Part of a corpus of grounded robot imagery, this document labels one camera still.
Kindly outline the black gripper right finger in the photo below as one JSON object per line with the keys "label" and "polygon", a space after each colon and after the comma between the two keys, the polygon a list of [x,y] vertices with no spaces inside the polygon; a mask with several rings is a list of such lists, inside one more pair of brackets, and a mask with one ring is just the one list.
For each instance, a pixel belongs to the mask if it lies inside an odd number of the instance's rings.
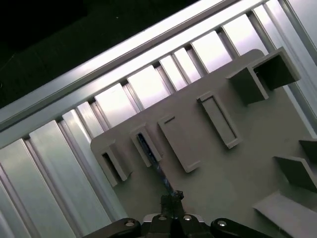
{"label": "black gripper right finger", "polygon": [[174,192],[175,232],[182,238],[249,238],[250,229],[226,218],[218,218],[207,225],[197,217],[185,213],[182,205],[183,192]]}

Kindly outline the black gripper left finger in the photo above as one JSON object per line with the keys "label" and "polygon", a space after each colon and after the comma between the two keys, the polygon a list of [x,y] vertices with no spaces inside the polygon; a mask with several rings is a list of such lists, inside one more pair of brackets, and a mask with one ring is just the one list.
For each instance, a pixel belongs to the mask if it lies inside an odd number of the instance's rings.
{"label": "black gripper left finger", "polygon": [[161,197],[161,213],[149,222],[139,222],[133,218],[123,218],[85,237],[87,238],[169,238],[173,222],[171,195]]}

